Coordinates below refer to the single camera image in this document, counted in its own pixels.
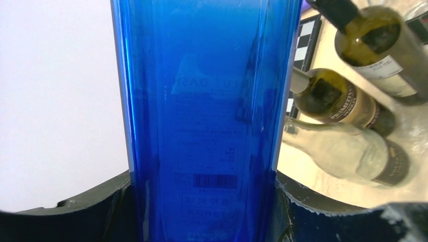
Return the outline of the blue square bottle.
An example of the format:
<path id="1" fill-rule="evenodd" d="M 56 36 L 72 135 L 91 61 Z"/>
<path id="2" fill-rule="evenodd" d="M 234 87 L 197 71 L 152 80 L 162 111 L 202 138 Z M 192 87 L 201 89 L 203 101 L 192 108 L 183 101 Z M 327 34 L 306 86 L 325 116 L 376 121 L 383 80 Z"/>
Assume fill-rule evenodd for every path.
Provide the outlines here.
<path id="1" fill-rule="evenodd" d="M 265 241 L 301 1 L 111 1 L 139 241 Z"/>

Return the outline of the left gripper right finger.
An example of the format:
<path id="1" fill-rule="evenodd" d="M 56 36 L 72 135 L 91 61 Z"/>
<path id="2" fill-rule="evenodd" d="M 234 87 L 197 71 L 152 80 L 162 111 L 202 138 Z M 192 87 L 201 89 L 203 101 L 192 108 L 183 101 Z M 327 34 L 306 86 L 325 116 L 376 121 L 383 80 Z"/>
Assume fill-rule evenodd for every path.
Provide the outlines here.
<path id="1" fill-rule="evenodd" d="M 277 172 L 279 241 L 427 241 L 427 203 L 367 209 L 319 194 Z"/>

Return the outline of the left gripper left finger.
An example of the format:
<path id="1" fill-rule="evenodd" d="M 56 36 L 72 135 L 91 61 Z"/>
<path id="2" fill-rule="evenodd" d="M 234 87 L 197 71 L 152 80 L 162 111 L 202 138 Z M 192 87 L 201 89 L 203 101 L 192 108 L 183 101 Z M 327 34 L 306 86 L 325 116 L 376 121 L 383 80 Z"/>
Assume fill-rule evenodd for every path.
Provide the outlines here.
<path id="1" fill-rule="evenodd" d="M 121 173 L 54 208 L 1 212 L 1 241 L 133 241 L 130 175 Z"/>

